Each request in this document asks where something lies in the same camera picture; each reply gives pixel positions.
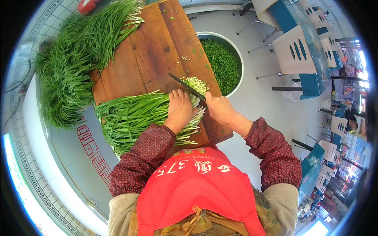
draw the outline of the knife blade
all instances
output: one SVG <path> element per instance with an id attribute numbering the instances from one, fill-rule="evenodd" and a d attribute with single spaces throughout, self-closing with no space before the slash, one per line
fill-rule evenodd
<path id="1" fill-rule="evenodd" d="M 190 87 L 189 85 L 187 85 L 184 81 L 180 80 L 179 78 L 177 78 L 176 76 L 174 76 L 173 74 L 171 73 L 168 73 L 170 77 L 172 77 L 173 79 L 175 79 L 177 82 L 179 82 L 180 84 L 184 85 L 187 89 L 189 89 L 195 96 L 199 97 L 201 100 L 204 100 L 206 101 L 206 98 L 204 95 L 200 94 L 199 92 L 197 92 L 194 88 Z"/>

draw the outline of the bundle of chives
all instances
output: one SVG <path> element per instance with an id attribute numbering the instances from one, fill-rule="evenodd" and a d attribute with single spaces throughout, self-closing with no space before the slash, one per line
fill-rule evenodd
<path id="1" fill-rule="evenodd" d="M 117 45 L 143 22 L 140 9 L 138 0 L 118 0 L 95 15 L 74 13 L 61 24 L 54 44 L 37 53 L 47 123 L 66 130 L 81 123 L 83 109 L 93 102 L 89 72 L 101 73 L 114 59 Z"/>
<path id="2" fill-rule="evenodd" d="M 121 155 L 129 152 L 141 133 L 151 123 L 162 125 L 168 117 L 169 96 L 158 91 L 132 97 L 120 97 L 98 105 L 95 109 L 101 121 L 105 140 L 113 146 L 115 153 Z M 191 95 L 193 107 L 198 106 L 199 99 Z M 197 144 L 190 141 L 197 133 L 197 125 L 203 117 L 205 108 L 199 107 L 198 113 L 176 135 L 175 145 Z"/>

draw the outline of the sleeve cuff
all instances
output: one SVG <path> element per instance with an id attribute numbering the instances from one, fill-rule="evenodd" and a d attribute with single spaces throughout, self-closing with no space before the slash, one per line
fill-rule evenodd
<path id="1" fill-rule="evenodd" d="M 160 128 L 167 131 L 170 135 L 172 135 L 172 137 L 176 138 L 175 133 L 170 128 L 168 128 L 167 126 L 161 125 Z"/>
<path id="2" fill-rule="evenodd" d="M 263 125 L 266 124 L 266 121 L 262 117 L 260 117 L 256 121 L 254 121 L 251 129 L 249 130 L 249 132 L 247 134 L 247 136 L 244 138 L 244 140 L 247 142 L 247 145 L 252 147 L 252 148 L 256 148 L 260 143 L 259 132 L 261 132 L 261 131 L 259 131 L 259 128 L 261 126 L 261 123 Z"/>

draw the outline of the floor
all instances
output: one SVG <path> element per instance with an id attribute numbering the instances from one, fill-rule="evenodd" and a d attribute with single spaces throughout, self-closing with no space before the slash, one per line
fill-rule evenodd
<path id="1" fill-rule="evenodd" d="M 273 28 L 255 23 L 240 35 L 236 35 L 236 32 L 256 19 L 256 14 L 247 12 L 241 17 L 238 14 L 233 16 L 233 12 L 214 11 L 188 16 L 197 32 L 219 33 L 233 41 L 242 53 L 245 76 L 242 86 L 229 98 L 232 105 L 251 120 L 263 117 L 270 126 L 285 136 L 290 145 L 291 140 L 296 139 L 313 146 L 315 141 L 307 137 L 307 134 L 317 140 L 325 139 L 322 135 L 324 131 L 316 126 L 321 125 L 326 119 L 325 115 L 318 113 L 318 110 L 322 99 L 331 99 L 331 86 L 320 97 L 292 102 L 283 98 L 281 92 L 273 91 L 271 87 L 290 84 L 291 79 L 299 78 L 298 74 L 256 80 L 257 76 L 280 72 L 278 60 L 268 47 L 250 54 L 247 51 L 271 43 L 282 32 L 276 33 L 264 43 L 263 40 L 273 31 Z M 307 150 L 292 146 L 293 153 L 300 159 L 304 159 L 309 154 Z M 251 183 L 256 188 L 261 189 L 260 160 L 248 152 L 249 148 L 240 135 L 235 133 L 233 138 L 219 143 L 218 147 L 228 156 L 233 165 L 248 174 Z"/>

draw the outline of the patterned shirt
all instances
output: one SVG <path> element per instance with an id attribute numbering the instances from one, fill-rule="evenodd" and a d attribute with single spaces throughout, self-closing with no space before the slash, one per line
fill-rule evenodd
<path id="1" fill-rule="evenodd" d="M 270 127 L 260 117 L 253 123 L 245 140 L 251 147 L 249 151 L 262 159 L 263 192 L 280 183 L 299 187 L 302 180 L 301 163 L 281 132 Z M 138 137 L 130 152 L 121 155 L 121 161 L 114 167 L 109 185 L 112 196 L 141 193 L 148 178 L 163 164 L 175 141 L 175 134 L 167 126 L 152 123 Z"/>

